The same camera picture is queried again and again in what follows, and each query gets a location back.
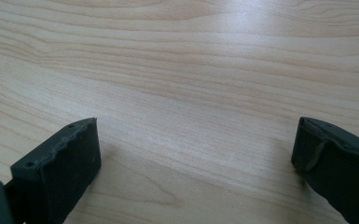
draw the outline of wood grain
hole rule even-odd
[[[0,179],[98,118],[66,223],[345,223],[293,171],[301,116],[359,135],[359,0],[0,1]]]

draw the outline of table surface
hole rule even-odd
[[[0,1],[0,180],[98,118],[65,223],[345,223],[294,172],[302,116],[359,136],[359,0]]]

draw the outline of wooden table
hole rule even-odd
[[[0,180],[98,118],[66,223],[345,223],[294,172],[301,116],[359,135],[359,0],[0,1]]]

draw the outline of black clamp jaw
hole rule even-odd
[[[0,224],[61,224],[101,167],[96,119],[69,124],[14,163],[0,182]]]
[[[359,137],[318,119],[301,118],[292,163],[351,224],[359,224]]]

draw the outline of light wood surface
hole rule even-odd
[[[301,116],[359,135],[359,0],[0,1],[0,180],[98,118],[66,223],[345,223],[290,163]]]

